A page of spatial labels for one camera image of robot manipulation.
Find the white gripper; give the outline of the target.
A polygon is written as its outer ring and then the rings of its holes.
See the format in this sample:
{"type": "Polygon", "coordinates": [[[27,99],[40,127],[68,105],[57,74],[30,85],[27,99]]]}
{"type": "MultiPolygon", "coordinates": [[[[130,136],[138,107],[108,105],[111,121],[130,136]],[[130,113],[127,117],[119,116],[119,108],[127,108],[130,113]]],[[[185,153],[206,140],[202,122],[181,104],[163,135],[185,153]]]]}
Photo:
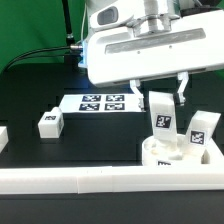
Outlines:
{"type": "Polygon", "coordinates": [[[195,0],[87,0],[88,77],[97,86],[177,75],[175,104],[186,102],[189,74],[224,68],[224,9],[195,0]]]}

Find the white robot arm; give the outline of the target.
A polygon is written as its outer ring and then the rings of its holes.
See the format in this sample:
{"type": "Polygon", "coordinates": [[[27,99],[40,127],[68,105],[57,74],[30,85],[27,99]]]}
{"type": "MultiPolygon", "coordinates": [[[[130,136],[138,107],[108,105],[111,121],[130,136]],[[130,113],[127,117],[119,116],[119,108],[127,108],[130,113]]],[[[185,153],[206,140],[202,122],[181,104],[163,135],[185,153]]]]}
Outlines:
{"type": "Polygon", "coordinates": [[[142,81],[176,76],[178,100],[190,74],[224,69],[224,9],[199,0],[86,0],[83,64],[96,86],[128,83],[144,105],[142,81]]]}

